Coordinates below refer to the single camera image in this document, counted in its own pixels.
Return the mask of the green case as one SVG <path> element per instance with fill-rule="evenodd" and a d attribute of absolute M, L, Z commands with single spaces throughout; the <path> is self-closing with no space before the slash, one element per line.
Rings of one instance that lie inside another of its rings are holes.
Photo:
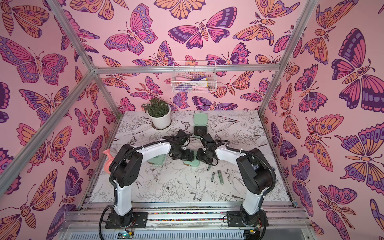
<path fill-rule="evenodd" d="M 188 167 L 197 168 L 200 165 L 200 161 L 199 160 L 183 161 L 183 164 Z"/>
<path fill-rule="evenodd" d="M 147 160 L 147 162 L 149 164 L 160 166 L 164 163 L 165 160 L 166 160 L 166 155 L 159 155 L 159 156 L 156 156 L 154 158 Z"/>
<path fill-rule="evenodd" d="M 208 133 L 208 115 L 204 113 L 197 113 L 193 116 L 195 136 L 203 137 Z"/>

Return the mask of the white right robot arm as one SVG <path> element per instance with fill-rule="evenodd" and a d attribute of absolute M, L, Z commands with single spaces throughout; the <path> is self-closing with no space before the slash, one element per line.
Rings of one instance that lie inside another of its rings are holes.
<path fill-rule="evenodd" d="M 208 165 L 219 161 L 236 164 L 247 189 L 240 210 L 227 213 L 228 221 L 239 219 L 247 227 L 267 227 L 268 218 L 262 207 L 266 195 L 275 188 L 277 178 L 262 151 L 231 148 L 228 140 L 213 140 L 209 134 L 200 135 L 200 141 L 203 147 L 198 150 L 197 160 Z"/>

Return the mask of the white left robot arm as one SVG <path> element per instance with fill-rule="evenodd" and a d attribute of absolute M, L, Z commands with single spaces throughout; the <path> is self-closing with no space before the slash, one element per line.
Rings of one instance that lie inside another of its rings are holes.
<path fill-rule="evenodd" d="M 112 162 L 106 165 L 114 189 L 114 204 L 106 207 L 112 211 L 106 221 L 107 228 L 126 228 L 133 224 L 132 184 L 137 180 L 143 163 L 161 155 L 183 161 L 194 159 L 194 151 L 185 148 L 191 136 L 180 130 L 175 136 L 166 136 L 157 142 L 139 147 L 125 144 L 120 148 Z"/>

